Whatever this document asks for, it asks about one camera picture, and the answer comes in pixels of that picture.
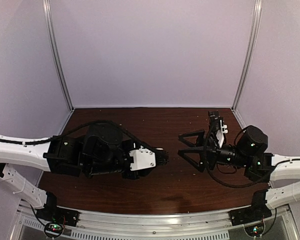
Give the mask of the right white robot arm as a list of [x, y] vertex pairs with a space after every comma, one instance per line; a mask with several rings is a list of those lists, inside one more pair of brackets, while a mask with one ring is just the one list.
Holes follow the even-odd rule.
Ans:
[[[243, 189], [267, 183], [267, 189], [253, 194], [251, 206], [246, 210], [251, 221], [258, 220], [266, 209], [300, 201], [300, 156], [266, 152], [268, 136], [253, 125], [242, 129], [233, 144], [225, 143], [225, 133], [220, 127], [211, 126], [208, 132], [181, 134], [178, 139], [187, 147], [180, 149], [178, 155], [199, 172], [207, 171], [214, 181], [227, 188]], [[244, 169], [244, 176], [250, 182], [234, 185], [222, 181], [213, 174], [219, 166]]]

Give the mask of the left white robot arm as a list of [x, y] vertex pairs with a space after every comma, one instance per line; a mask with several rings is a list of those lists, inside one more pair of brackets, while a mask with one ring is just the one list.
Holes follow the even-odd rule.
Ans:
[[84, 127], [87, 132], [80, 137], [65, 133], [30, 140], [0, 134], [0, 182], [33, 208], [42, 209], [51, 222], [62, 218], [56, 197], [17, 173], [15, 165], [73, 177], [121, 173], [135, 180], [151, 172], [165, 155], [113, 121], [96, 120]]

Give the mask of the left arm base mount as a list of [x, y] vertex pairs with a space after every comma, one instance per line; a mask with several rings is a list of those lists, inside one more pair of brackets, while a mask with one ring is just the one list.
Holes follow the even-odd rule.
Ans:
[[79, 212], [57, 206], [57, 197], [51, 192], [46, 192], [46, 201], [43, 208], [36, 210], [36, 216], [45, 221], [76, 227]]

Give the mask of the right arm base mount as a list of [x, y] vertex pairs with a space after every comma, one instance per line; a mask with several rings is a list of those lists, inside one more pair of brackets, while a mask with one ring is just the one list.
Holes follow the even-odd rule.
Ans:
[[232, 226], [244, 225], [271, 217], [272, 211], [266, 206], [267, 192], [268, 189], [258, 190], [253, 194], [250, 206], [230, 210], [228, 214]]

